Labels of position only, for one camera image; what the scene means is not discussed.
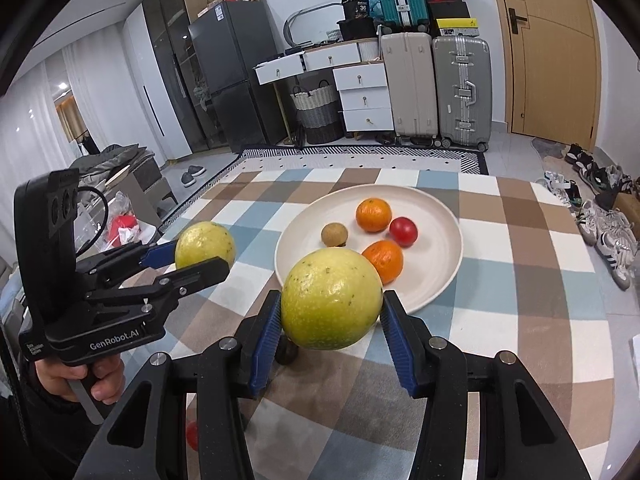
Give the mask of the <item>wooden door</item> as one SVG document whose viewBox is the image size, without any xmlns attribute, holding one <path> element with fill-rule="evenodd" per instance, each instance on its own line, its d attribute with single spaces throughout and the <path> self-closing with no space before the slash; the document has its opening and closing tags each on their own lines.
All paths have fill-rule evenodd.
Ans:
<svg viewBox="0 0 640 480">
<path fill-rule="evenodd" d="M 600 47 L 589 0 L 496 0 L 513 133 L 592 145 Z"/>
</svg>

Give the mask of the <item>checkered tablecloth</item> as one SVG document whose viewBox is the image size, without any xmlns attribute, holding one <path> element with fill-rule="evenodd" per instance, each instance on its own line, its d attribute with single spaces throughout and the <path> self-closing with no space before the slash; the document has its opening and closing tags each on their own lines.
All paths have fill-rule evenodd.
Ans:
<svg viewBox="0 0 640 480">
<path fill-rule="evenodd" d="M 221 288 L 186 298 L 152 344 L 178 358 L 204 350 L 253 314 L 277 286 L 281 232 L 308 204 L 357 184 L 413 186 L 459 219 L 457 277 L 420 311 L 430 331 L 465 352 L 514 352 L 570 432 L 592 478 L 610 440 L 610 326 L 586 245 L 570 214 L 521 180 L 400 169 L 280 169 L 222 178 L 167 230 L 225 226 L 238 262 Z M 261 479 L 405 479 L 424 405 L 399 385 L 380 330 L 337 352 L 302 352 L 264 398 L 243 408 Z"/>
</svg>

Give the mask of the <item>red cherry tomato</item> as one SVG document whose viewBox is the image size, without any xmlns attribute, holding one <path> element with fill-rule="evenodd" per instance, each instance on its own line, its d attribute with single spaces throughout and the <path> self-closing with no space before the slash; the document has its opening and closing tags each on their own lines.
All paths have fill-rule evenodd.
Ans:
<svg viewBox="0 0 640 480">
<path fill-rule="evenodd" d="M 186 424 L 186 443 L 198 452 L 198 423 L 195 420 Z"/>
<path fill-rule="evenodd" d="M 411 247 L 419 237 L 416 224 L 407 217 L 397 217 L 390 222 L 390 237 L 400 247 Z"/>
</svg>

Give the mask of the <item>yellow green passion fruit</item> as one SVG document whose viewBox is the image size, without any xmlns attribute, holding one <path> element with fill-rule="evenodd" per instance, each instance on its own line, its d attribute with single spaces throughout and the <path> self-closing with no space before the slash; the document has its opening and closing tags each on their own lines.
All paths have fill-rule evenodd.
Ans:
<svg viewBox="0 0 640 480">
<path fill-rule="evenodd" d="M 180 234 L 175 248 L 178 270 L 216 257 L 224 259 L 229 266 L 235 262 L 235 242 L 224 226 L 202 221 Z"/>
</svg>

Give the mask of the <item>grey slippers pair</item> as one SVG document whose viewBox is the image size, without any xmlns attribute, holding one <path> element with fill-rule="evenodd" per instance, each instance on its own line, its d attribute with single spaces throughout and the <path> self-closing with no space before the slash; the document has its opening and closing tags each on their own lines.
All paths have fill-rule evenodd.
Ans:
<svg viewBox="0 0 640 480">
<path fill-rule="evenodd" d="M 188 169 L 181 175 L 180 182 L 185 188 L 190 188 L 190 186 L 196 183 L 196 179 L 201 177 L 206 173 L 206 168 L 198 165 L 191 165 Z"/>
</svg>

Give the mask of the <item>yellow black box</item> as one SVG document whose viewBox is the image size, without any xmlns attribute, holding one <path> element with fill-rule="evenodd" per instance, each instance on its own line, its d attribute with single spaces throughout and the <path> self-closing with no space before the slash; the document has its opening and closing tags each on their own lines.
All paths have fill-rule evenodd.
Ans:
<svg viewBox="0 0 640 480">
<path fill-rule="evenodd" d="M 438 18 L 436 23 L 442 36 L 480 36 L 476 18 Z"/>
</svg>

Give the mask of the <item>black wardrobe cabinet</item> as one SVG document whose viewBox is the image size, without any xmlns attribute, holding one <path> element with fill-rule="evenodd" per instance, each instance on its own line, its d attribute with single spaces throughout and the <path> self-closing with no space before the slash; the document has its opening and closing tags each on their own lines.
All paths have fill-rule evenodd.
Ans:
<svg viewBox="0 0 640 480">
<path fill-rule="evenodd" d="M 189 32 L 186 0 L 143 0 L 142 9 L 169 102 L 190 150 L 225 146 Z"/>
</svg>

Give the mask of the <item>black refrigerator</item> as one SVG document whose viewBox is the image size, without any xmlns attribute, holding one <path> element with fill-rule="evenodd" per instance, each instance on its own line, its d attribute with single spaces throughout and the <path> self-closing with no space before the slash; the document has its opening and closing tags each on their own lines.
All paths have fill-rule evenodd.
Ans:
<svg viewBox="0 0 640 480">
<path fill-rule="evenodd" d="M 255 67 L 277 56 L 266 7 L 221 1 L 189 26 L 213 108 L 232 152 L 286 136 L 276 92 Z"/>
</svg>

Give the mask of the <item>silver grey suitcase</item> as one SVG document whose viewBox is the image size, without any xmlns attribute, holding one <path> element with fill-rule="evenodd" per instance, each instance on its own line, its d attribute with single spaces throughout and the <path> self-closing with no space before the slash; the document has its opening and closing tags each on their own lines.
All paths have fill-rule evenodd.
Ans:
<svg viewBox="0 0 640 480">
<path fill-rule="evenodd" d="M 433 61 L 442 144 L 485 153 L 492 113 L 488 43 L 476 37 L 440 36 L 433 40 Z"/>
</svg>

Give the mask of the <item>small orange tangerine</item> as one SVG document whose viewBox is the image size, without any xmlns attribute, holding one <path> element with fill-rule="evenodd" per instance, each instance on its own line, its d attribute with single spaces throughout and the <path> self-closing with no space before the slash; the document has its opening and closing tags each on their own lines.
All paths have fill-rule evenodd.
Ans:
<svg viewBox="0 0 640 480">
<path fill-rule="evenodd" d="M 367 198 L 356 209 L 356 222 L 368 233 L 385 231 L 392 219 L 393 211 L 390 204 L 380 198 Z"/>
</svg>

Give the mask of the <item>beige suitcase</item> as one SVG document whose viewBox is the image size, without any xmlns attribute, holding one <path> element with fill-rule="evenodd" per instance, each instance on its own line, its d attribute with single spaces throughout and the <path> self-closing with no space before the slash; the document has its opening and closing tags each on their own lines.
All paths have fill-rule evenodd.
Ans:
<svg viewBox="0 0 640 480">
<path fill-rule="evenodd" d="M 380 40 L 395 132 L 435 139 L 438 111 L 432 38 L 425 32 L 398 32 Z"/>
</svg>

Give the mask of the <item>brown longan fruit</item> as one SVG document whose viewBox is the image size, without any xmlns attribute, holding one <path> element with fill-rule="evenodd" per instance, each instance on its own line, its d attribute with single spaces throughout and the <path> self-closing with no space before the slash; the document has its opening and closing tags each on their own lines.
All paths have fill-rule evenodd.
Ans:
<svg viewBox="0 0 640 480">
<path fill-rule="evenodd" d="M 348 229 L 340 222 L 328 223 L 321 230 L 321 240 L 326 247 L 344 247 L 348 241 Z"/>
</svg>

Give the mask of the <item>white drawer cabinet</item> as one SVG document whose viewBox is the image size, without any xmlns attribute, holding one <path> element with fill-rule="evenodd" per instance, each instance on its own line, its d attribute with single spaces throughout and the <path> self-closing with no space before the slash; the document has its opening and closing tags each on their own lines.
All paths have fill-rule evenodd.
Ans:
<svg viewBox="0 0 640 480">
<path fill-rule="evenodd" d="M 339 41 L 255 67 L 260 84 L 273 84 L 319 70 L 332 70 L 348 132 L 394 130 L 385 65 L 375 38 Z"/>
</svg>

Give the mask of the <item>woven laundry basket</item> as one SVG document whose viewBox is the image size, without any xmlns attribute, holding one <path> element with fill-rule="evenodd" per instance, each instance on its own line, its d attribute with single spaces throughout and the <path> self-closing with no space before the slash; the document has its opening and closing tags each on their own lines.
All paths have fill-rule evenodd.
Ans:
<svg viewBox="0 0 640 480">
<path fill-rule="evenodd" d="M 308 144 L 327 144 L 344 136 L 340 97 L 329 81 L 322 79 L 313 89 L 296 84 L 291 98 Z"/>
</svg>

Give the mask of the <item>cardboard box on floor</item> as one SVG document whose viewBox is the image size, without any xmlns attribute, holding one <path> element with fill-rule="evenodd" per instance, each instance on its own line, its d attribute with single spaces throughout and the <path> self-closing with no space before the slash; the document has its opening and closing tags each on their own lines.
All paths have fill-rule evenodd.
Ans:
<svg viewBox="0 0 640 480">
<path fill-rule="evenodd" d="M 634 194 L 618 193 L 614 202 L 614 208 L 625 215 L 632 224 L 634 235 L 640 233 L 640 200 Z"/>
</svg>

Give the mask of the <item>dark round cherry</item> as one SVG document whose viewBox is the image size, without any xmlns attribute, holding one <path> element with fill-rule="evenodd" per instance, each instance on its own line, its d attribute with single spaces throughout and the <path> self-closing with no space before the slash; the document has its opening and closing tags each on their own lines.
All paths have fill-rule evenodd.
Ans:
<svg viewBox="0 0 640 480">
<path fill-rule="evenodd" d="M 274 360 L 281 366 L 288 366 L 297 359 L 298 352 L 298 345 L 294 344 L 288 336 L 281 335 L 274 354 Z"/>
</svg>

